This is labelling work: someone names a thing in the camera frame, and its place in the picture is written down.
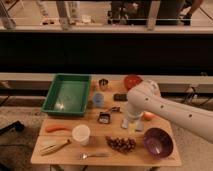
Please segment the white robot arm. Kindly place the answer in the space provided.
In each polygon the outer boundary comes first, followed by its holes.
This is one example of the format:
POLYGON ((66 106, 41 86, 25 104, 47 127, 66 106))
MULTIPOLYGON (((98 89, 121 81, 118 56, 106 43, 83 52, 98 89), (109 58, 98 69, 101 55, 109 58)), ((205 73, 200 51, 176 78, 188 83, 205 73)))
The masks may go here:
POLYGON ((129 113, 148 111, 213 143, 213 111, 162 98, 156 82, 144 80, 127 93, 129 113))

